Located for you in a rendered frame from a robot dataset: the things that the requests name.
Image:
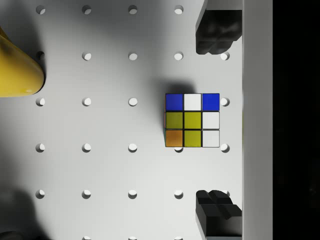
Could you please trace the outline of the puzzle cube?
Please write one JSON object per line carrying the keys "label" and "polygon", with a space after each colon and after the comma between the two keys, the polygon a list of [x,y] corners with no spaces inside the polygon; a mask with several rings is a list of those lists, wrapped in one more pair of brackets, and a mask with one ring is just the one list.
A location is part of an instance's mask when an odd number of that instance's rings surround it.
{"label": "puzzle cube", "polygon": [[220,147],[220,94],[166,93],[164,140],[167,148]]}

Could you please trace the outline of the yellow mug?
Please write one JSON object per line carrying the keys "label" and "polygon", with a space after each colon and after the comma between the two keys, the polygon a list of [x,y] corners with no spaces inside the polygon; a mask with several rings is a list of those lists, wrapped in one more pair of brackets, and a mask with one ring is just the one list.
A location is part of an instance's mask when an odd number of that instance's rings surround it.
{"label": "yellow mug", "polygon": [[41,66],[14,45],[0,27],[0,98],[30,96],[44,84]]}

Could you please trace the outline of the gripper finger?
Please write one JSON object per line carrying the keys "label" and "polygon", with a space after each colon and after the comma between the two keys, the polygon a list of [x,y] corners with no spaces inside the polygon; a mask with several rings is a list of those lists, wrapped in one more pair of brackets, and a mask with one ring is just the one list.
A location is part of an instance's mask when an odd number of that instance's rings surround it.
{"label": "gripper finger", "polygon": [[195,212],[205,238],[242,237],[242,210],[227,193],[197,191]]}
{"label": "gripper finger", "polygon": [[205,10],[195,36],[197,54],[226,52],[242,36],[242,11]]}

